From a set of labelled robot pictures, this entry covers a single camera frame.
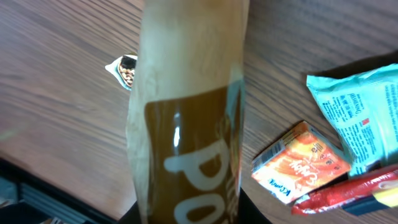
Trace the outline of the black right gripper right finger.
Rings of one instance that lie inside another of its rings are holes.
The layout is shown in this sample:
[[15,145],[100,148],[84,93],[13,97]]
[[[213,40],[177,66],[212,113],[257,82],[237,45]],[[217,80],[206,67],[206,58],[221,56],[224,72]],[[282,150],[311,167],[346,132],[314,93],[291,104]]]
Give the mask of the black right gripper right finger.
[[252,200],[248,197],[243,188],[240,188],[239,208],[238,208],[239,224],[272,224],[256,207]]

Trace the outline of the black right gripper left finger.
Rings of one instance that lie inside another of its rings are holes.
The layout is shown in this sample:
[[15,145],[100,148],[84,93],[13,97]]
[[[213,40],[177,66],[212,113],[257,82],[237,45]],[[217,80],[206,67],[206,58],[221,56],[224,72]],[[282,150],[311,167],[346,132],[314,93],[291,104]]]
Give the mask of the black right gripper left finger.
[[142,224],[137,202],[119,219],[118,224]]

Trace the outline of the red snack stick packet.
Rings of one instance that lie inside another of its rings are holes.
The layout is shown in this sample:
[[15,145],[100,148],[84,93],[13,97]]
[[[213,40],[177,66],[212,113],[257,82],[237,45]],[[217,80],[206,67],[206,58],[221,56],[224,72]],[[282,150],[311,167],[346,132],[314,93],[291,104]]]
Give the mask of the red snack stick packet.
[[394,187],[397,187],[396,164],[306,194],[294,203],[291,213],[293,215],[322,213],[370,196],[373,192]]

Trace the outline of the orange small snack box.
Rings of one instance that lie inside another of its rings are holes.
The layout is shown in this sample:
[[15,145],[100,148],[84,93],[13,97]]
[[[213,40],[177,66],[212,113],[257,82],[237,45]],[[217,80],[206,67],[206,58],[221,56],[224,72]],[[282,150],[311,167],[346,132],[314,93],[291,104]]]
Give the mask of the orange small snack box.
[[284,204],[351,170],[350,160],[302,121],[252,161],[252,178]]

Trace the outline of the beige snack pouch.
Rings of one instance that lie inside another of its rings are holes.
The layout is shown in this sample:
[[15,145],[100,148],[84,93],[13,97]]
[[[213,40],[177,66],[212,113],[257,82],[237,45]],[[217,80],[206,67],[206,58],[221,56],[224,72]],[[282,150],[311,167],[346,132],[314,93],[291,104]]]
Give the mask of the beige snack pouch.
[[248,5],[145,3],[126,124],[143,223],[238,221]]

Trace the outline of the teal plastic packet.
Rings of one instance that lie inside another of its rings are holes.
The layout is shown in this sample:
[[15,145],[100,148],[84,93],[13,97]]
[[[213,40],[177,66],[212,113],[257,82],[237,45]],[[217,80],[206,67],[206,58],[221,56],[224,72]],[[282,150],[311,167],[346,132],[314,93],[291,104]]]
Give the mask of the teal plastic packet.
[[307,87],[352,160],[350,177],[397,162],[397,65],[350,77],[309,75]]

